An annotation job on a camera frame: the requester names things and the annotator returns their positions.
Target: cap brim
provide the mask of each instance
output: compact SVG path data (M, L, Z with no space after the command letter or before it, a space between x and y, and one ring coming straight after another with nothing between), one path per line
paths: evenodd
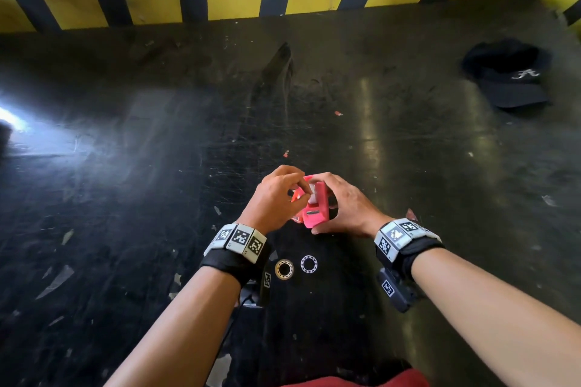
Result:
M497 83L479 80L478 87L494 106L501 109L548 102L543 88L536 83Z

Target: white ring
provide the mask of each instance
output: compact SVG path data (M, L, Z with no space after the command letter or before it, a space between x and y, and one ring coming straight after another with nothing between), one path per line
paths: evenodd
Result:
M282 265L288 265L289 271L288 271L287 274L281 274L281 266ZM294 266L293 266L293 264L292 264L292 262L290 260L281 259L274 266L274 273L276 274L276 276L279 279L281 279L281 280L288 280L289 278L292 277L292 274L294 274Z
M307 260L307 259L311 259L311 260L314 262L315 266L313 266L313 269L307 269L306 267L304 267L304 261L305 261L305 260ZM317 270L317 266L319 266L319 264L318 264L318 262L317 262L316 258L314 258L314 257L313 257L313 256L311 256L311 255L307 255L307 256L303 257L303 259L300 261L300 268L301 268L301 269L302 269L304 272L306 272L307 274L312 274L312 273L314 273L314 272Z

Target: baseball cap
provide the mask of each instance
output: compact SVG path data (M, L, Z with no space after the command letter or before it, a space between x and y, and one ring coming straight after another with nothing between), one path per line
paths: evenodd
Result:
M462 70L494 106L511 109L548 102L540 79L550 64L546 50L507 38L477 44L462 60Z

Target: red clothing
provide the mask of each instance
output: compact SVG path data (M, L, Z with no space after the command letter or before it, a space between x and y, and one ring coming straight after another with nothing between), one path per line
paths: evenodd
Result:
M334 376L314 379L300 384L287 385L284 387L362 387L355 383L345 381ZM428 380L416 369L408 369L400 373L393 379L378 387L429 387Z

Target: metal washer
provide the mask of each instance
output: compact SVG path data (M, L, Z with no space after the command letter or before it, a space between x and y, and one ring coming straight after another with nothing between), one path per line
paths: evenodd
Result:
M313 269L307 269L306 267L304 267L304 261L307 259L311 259L313 261L313 263L315 264L315 266L313 266ZM300 268L306 272L307 274L312 274L317 270L317 267L319 266L319 263L317 262L316 258L311 256L311 255L306 255L305 257L302 258L302 260L300 261Z
M281 266L282 265L288 265L288 267L290 268L290 271L287 274L281 274ZM276 274L276 276L279 279L288 280L294 274L294 265L292 264L292 262L290 260L281 259L277 262L276 265L274 265L274 273Z

